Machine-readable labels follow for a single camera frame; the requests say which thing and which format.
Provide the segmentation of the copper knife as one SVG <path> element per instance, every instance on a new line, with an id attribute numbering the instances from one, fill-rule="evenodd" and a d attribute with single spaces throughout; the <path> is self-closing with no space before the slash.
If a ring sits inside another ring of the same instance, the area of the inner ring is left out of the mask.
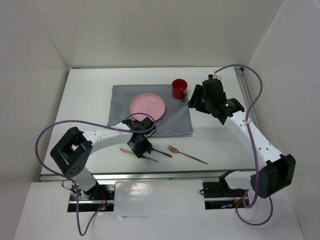
<path id="1" fill-rule="evenodd" d="M 135 154 L 133 151 L 126 150 L 126 149 L 124 149 L 124 148 L 119 148 L 119 150 L 120 150 L 121 152 L 123 152 L 123 153 L 131 154 L 131 155 L 136 156 L 136 154 Z M 138 157 L 138 158 L 147 159 L 147 160 L 149 160 L 149 161 L 153 161 L 153 162 L 156 162 L 156 163 L 159 162 L 159 161 L 156 160 L 156 159 L 153 159 L 153 158 L 150 158 L 150 157 L 147 157 L 147 156 L 144 156 L 144 155 L 143 155 L 142 157 Z"/>

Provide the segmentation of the copper fork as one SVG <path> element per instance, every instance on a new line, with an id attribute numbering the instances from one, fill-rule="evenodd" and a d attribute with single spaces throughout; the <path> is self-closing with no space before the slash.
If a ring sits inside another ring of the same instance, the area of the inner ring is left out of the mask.
<path id="1" fill-rule="evenodd" d="M 200 163 L 203 163 L 203 164 L 208 165 L 207 162 L 205 162 L 205 161 L 203 161 L 203 160 L 200 160 L 200 159 L 198 159 L 198 158 L 196 158 L 196 157 L 194 157 L 194 156 L 191 156 L 191 155 L 189 155 L 189 154 L 186 154 L 186 153 L 184 153 L 184 152 L 181 152 L 181 151 L 179 151 L 177 148 L 175 148 L 175 147 L 173 147 L 173 146 L 171 146 L 171 145 L 168 145 L 167 149 L 170 150 L 170 151 L 171 151 L 172 153 L 174 153 L 174 154 L 182 154 L 182 155 L 184 155 L 184 156 L 186 156 L 186 157 L 188 157 L 188 158 L 191 158 L 191 159 L 196 160 L 196 161 L 198 161 L 198 162 L 200 162 Z"/>

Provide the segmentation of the red enamel mug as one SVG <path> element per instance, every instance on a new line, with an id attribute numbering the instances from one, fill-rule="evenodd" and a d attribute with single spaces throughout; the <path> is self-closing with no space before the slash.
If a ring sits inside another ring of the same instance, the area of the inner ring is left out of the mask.
<path id="1" fill-rule="evenodd" d="M 184 79 L 175 79 L 172 84 L 172 96 L 175 99 L 184 99 L 187 95 L 188 83 Z"/>

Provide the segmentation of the copper spoon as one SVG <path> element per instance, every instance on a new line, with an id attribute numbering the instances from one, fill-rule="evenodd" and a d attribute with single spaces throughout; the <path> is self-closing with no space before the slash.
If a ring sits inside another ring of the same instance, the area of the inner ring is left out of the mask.
<path id="1" fill-rule="evenodd" d="M 164 156 L 166 156 L 166 157 L 169 157 L 169 158 L 172 158 L 172 157 L 173 157 L 171 154 L 166 153 L 166 152 L 163 152 L 163 151 L 160 151 L 160 150 L 157 150 L 157 149 L 155 149 L 155 148 L 152 148 L 151 150 L 152 150 L 152 151 L 155 151 L 155 152 L 158 152 L 158 153 L 160 153 L 160 154 L 162 154 L 162 155 L 164 155 Z"/>

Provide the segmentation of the pink plate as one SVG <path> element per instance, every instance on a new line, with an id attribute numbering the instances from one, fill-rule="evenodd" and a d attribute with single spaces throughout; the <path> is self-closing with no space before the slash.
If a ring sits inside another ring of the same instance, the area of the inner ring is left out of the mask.
<path id="1" fill-rule="evenodd" d="M 144 114 L 150 115 L 157 121 L 164 115 L 166 105 L 160 96 L 154 93 L 143 93 L 136 96 L 131 101 L 129 110 L 131 114 L 134 114 L 133 117 L 138 121 L 142 121 L 146 117 Z"/>

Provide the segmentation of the grey cloth placemat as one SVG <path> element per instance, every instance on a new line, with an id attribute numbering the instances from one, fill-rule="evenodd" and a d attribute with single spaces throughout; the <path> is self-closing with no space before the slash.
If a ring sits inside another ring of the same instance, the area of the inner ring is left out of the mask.
<path id="1" fill-rule="evenodd" d="M 155 120 L 155 138 L 178 138 L 192 135 L 188 97 L 176 99 L 170 84 L 114 85 L 108 126 L 114 126 L 133 113 L 142 121 L 148 114 Z"/>

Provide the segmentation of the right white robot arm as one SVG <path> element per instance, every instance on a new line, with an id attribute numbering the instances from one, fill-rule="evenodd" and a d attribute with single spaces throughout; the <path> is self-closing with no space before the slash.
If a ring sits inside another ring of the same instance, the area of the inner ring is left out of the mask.
<path id="1" fill-rule="evenodd" d="M 237 189 L 253 190 L 266 199 L 292 183 L 296 166 L 294 157 L 284 155 L 268 141 L 246 116 L 237 99 L 226 97 L 221 80 L 210 78 L 197 84 L 187 105 L 218 119 L 253 154 L 258 169 L 224 173 L 219 177 L 222 180 L 218 184 L 220 194 L 230 196 Z"/>

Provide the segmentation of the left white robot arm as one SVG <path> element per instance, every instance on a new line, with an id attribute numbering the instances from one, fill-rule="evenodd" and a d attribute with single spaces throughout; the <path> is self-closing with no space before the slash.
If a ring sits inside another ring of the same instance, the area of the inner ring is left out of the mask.
<path id="1" fill-rule="evenodd" d="M 147 135 L 155 129 L 156 126 L 149 117 L 142 121 L 125 119 L 115 126 L 92 131 L 72 127 L 53 147 L 50 155 L 63 176 L 73 180 L 81 194 L 92 200 L 99 196 L 102 189 L 86 168 L 89 156 L 110 146 L 127 144 L 137 158 L 144 158 L 144 154 L 152 150 Z"/>

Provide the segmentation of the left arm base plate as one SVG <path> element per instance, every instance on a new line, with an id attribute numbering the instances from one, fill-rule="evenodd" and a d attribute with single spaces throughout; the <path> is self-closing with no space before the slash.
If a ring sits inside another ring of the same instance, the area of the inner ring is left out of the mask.
<path id="1" fill-rule="evenodd" d="M 70 193 L 68 200 L 67 211 L 69 213 L 76 212 L 76 189 L 75 186 L 66 186 L 62 182 L 62 187 L 67 189 Z M 92 212 L 94 213 L 98 208 L 102 208 L 101 212 L 113 212 L 114 211 L 114 199 L 115 199 L 116 184 L 114 182 L 107 182 L 101 184 L 99 190 L 95 196 L 89 196 L 84 191 L 79 189 L 79 212 Z"/>

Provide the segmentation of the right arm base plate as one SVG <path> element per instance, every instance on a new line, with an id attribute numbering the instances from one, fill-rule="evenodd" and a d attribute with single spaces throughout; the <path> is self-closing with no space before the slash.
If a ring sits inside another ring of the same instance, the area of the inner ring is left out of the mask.
<path id="1" fill-rule="evenodd" d="M 243 200 L 250 204 L 249 198 L 244 198 L 244 189 L 231 189 L 227 185 L 225 177 L 233 170 L 227 171 L 218 177 L 218 181 L 203 182 L 199 194 L 204 197 L 206 210 L 234 209 L 237 205 L 244 208 Z"/>

